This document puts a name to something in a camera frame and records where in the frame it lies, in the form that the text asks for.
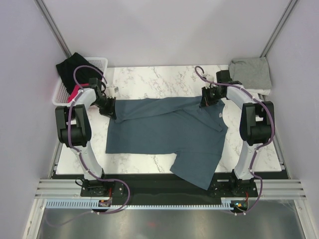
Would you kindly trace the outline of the blue grey t shirt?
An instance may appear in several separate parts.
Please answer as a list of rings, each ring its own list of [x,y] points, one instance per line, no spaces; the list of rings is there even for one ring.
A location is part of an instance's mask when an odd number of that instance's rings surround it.
[[[109,122],[108,154],[176,154],[170,171],[207,190],[221,159],[225,104],[200,105],[201,97],[118,100]]]

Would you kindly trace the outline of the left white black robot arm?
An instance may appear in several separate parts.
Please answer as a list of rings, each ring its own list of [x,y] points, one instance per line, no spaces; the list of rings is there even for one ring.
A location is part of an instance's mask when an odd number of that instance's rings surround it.
[[[91,146],[92,129],[87,110],[97,106],[99,113],[116,119],[116,98],[107,97],[102,92],[103,83],[91,78],[87,86],[79,85],[75,97],[65,106],[55,108],[55,119],[58,139],[70,148],[80,161],[84,179],[93,181],[92,190],[99,196],[109,192],[109,183],[102,179],[104,171],[97,162]]]

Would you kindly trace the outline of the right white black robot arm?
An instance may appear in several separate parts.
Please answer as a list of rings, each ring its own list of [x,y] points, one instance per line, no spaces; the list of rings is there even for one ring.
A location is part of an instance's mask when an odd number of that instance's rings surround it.
[[[244,181],[251,181],[256,177],[254,163],[258,151],[269,145],[275,136],[274,105],[270,101],[256,99],[238,81],[210,81],[200,66],[195,67],[195,72],[202,81],[209,84],[208,87],[202,88],[202,107],[215,105],[226,98],[241,110],[239,133],[243,145],[238,163],[233,170],[236,179],[228,183],[229,192],[234,196],[240,196],[246,191]]]

